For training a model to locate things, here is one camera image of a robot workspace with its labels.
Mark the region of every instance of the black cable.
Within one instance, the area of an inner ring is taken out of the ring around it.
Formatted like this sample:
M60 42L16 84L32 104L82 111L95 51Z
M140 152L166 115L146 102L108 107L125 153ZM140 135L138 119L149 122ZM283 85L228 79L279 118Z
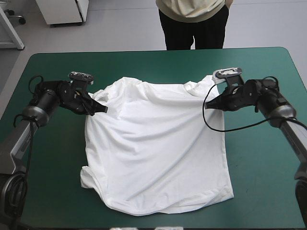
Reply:
M233 128L233 129L226 129L226 130L219 130L219 129L216 129L216 128L212 128L206 121L206 118L205 118L205 111L204 111L204 108L205 108L205 103L206 103L206 100L211 92L211 90L214 88L215 85L213 85L209 91L208 91L208 94L207 96L205 97L205 100L203 101L203 104L202 104L202 117L203 117L203 120L205 122L205 124L207 125L207 127L211 130L214 130L216 132L222 132L222 133L226 133L226 132L233 132L233 131L238 131L238 130L242 130L242 129L245 129L245 128L250 128L250 127L253 127L253 126L257 126L257 125L260 125L266 121L270 121L270 120L274 120L274 119L281 119L282 121L290 121L290 122L293 122L293 123L296 123L300 126L302 126L303 128L305 128L307 130L307 126L304 125L303 123L295 120L294 118L291 118L291 117L282 117L282 116L272 116L270 118L267 118L267 119L264 119L262 121L259 121L257 123L254 123L254 124L251 124L251 125L248 125L248 126L243 126L243 127L239 127L239 128Z
M41 76L41 75L36 75L36 76L31 77L31 79L29 80L29 83L28 83L28 90L30 91L31 94L34 94L34 92L31 91L30 86L31 86L31 82L32 82L35 78L41 78L41 81L40 81L40 82L43 82L43 81L44 81L44 78L43 78L43 76Z

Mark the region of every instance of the white t-shirt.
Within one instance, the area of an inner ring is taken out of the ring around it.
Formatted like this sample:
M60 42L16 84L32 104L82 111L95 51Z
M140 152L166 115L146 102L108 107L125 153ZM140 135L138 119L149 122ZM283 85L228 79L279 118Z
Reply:
M95 189L109 208L136 216L188 212L234 197L224 133L202 119L212 85L211 76L184 85L124 77L94 93L108 112L86 118L82 187ZM217 95L215 87L208 100ZM205 114L224 129L222 111Z

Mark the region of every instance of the white cabinet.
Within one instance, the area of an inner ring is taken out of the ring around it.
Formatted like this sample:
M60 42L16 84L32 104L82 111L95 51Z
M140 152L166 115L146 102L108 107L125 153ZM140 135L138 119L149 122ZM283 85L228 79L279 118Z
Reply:
M47 24L86 21L89 0L36 0Z

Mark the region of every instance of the metal frame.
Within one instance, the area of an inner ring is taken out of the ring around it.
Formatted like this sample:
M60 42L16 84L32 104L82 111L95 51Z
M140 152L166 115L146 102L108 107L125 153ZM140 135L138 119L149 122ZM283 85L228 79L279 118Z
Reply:
M16 33L8 17L5 15L3 9L0 7L0 24L3 26L11 41L0 41L0 48L17 48L24 49L24 44Z

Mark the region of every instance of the table surface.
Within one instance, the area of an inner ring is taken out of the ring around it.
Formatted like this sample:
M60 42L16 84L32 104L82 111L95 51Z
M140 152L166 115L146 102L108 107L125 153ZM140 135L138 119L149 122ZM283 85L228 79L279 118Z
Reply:
M243 78L276 76L282 94L307 123L306 89L288 51L282 47L223 50L53 53L33 55L0 120L0 141L31 99L27 84L37 74L46 81L68 80L79 71L95 76L89 92L126 77L151 83L198 82L216 69L241 67ZM225 127L263 119L253 107L225 113ZM35 227L302 228L295 198L299 161L281 131L269 124L226 133L229 173L235 198L183 214L130 216L107 208L92 189L81 188L87 165L85 116L59 108L34 138L29 190L22 221Z

